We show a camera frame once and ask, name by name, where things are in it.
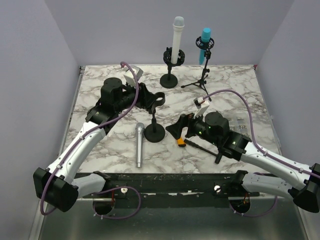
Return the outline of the white microphone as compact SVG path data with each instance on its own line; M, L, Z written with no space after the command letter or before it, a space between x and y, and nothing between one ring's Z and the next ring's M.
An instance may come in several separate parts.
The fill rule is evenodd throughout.
M182 16L176 16L173 21L173 41L172 41L172 50L171 50L171 63L173 65L177 64L178 62L181 36L182 36L182 31L184 27L185 27L184 18Z

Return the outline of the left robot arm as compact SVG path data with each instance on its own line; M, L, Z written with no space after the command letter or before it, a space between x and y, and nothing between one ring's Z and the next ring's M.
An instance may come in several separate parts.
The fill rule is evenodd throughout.
M133 107L154 114L165 103L163 92L152 93L144 83L130 86L119 78L107 78L100 89L100 98L85 118L79 133L65 151L47 168L33 174L36 196L40 203L67 212L76 200L90 194L104 198L110 194L110 176L95 171L76 178L76 174L92 149Z

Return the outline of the grey silver microphone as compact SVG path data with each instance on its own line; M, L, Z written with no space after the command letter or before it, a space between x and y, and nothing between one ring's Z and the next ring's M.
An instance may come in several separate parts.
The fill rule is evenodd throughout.
M138 122L135 127L136 138L136 167L141 168L143 162L143 143L144 143L144 130L143 123Z

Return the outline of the black clip microphone stand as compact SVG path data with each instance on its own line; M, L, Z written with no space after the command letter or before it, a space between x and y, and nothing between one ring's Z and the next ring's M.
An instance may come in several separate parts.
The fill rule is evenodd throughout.
M164 127L157 123L156 120L156 107L162 106L166 101L166 96L163 92L157 92L154 94L155 100L151 102L151 106L147 109L149 114L152 114L151 124L149 124L144 130L144 137L151 143L159 143L165 137Z

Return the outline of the black shock-mount round-base stand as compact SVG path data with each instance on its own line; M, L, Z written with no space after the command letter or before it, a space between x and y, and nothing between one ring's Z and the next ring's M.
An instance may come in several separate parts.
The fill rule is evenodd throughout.
M166 89L172 89L177 86L178 78L171 73L173 67L181 66L185 61L185 53L180 49L178 52L177 63L171 63L172 47L167 47L163 53L163 61L167 65L167 73L160 78L160 85Z

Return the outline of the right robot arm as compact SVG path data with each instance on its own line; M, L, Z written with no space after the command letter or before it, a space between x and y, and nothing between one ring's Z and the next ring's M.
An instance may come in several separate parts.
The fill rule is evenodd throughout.
M186 138L198 136L218 149L216 162L222 157L257 166L271 174L259 176L246 173L230 183L230 191L241 196L245 192L260 192L289 198L301 209L320 211L320 166L312 166L290 160L254 144L249 137L230 130L229 121L219 112L196 117L182 114L176 123L165 129L177 140L187 128Z

